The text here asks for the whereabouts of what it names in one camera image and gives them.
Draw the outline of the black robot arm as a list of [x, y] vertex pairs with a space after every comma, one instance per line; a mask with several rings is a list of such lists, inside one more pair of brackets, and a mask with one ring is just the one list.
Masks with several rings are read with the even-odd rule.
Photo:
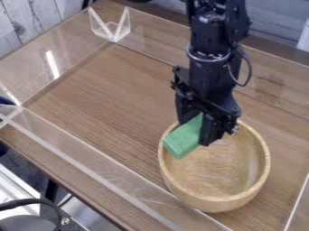
[[250, 63], [241, 41], [249, 36], [252, 19], [246, 0], [186, 0], [192, 39], [188, 67], [173, 68], [177, 114], [181, 124], [202, 118], [198, 144], [208, 146], [238, 129], [241, 108], [233, 96], [241, 65]]

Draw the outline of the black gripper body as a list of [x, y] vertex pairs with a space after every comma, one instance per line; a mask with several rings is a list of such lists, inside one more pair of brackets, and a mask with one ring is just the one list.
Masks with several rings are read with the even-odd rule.
[[242, 46], [232, 46], [226, 52], [202, 53], [188, 46], [190, 67], [173, 68], [174, 90], [192, 91], [198, 97], [196, 105], [201, 114], [210, 114], [214, 118], [228, 117], [234, 121], [232, 134], [238, 127], [241, 109], [233, 96], [233, 89], [241, 86], [241, 60], [244, 59]]

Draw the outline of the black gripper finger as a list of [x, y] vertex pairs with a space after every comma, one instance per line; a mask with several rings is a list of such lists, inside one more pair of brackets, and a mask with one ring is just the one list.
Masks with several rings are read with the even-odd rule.
[[209, 146], [224, 137], [225, 133], [232, 134], [234, 121], [225, 118], [214, 118], [210, 114], [204, 114], [202, 127], [200, 130], [200, 145]]
[[201, 109], [196, 105], [198, 97], [192, 91], [176, 90], [176, 106], [180, 123], [186, 124], [201, 114]]

